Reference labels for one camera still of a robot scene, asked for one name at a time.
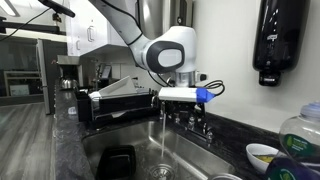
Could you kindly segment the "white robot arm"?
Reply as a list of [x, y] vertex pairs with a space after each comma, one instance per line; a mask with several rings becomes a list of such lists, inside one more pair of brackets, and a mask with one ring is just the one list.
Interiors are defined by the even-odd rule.
[[162, 101], [205, 103], [204, 88], [196, 88], [196, 32], [187, 26], [172, 26], [163, 35], [147, 38], [137, 20], [120, 2], [89, 0], [109, 21], [129, 47], [135, 64], [157, 74], [174, 73], [175, 86], [162, 87], [158, 97]]

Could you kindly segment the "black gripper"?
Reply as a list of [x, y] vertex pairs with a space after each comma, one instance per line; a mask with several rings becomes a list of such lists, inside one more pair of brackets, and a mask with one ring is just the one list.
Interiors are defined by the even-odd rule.
[[173, 119], [176, 123], [196, 123], [205, 117], [203, 103], [162, 101], [161, 119]]

